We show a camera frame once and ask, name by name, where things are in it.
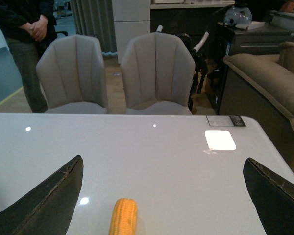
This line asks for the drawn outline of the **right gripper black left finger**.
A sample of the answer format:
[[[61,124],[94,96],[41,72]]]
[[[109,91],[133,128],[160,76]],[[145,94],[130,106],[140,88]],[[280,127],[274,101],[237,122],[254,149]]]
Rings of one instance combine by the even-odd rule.
[[[77,155],[0,212],[0,235],[66,234],[79,198],[83,169],[83,159]]]

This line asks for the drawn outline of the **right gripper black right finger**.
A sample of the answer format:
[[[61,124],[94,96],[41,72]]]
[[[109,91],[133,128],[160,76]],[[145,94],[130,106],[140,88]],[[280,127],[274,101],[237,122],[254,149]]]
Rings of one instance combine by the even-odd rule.
[[[253,158],[243,167],[248,194],[268,235],[294,235],[294,184]]]

